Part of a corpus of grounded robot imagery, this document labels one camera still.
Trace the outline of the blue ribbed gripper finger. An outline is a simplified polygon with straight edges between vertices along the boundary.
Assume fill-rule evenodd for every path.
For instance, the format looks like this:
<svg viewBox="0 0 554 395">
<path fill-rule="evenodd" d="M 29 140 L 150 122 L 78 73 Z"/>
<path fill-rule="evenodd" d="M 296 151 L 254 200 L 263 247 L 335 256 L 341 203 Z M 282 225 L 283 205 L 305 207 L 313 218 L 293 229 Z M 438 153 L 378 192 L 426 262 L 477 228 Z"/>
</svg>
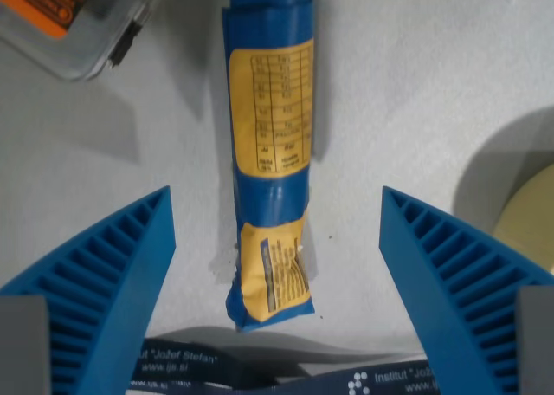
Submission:
<svg viewBox="0 0 554 395">
<path fill-rule="evenodd" d="M 492 236 L 382 189 L 379 250 L 443 394 L 517 394 L 516 295 L 553 276 Z"/>
<path fill-rule="evenodd" d="M 176 249 L 171 189 L 114 212 L 1 288 L 47 303 L 54 394 L 123 394 Z"/>
</svg>

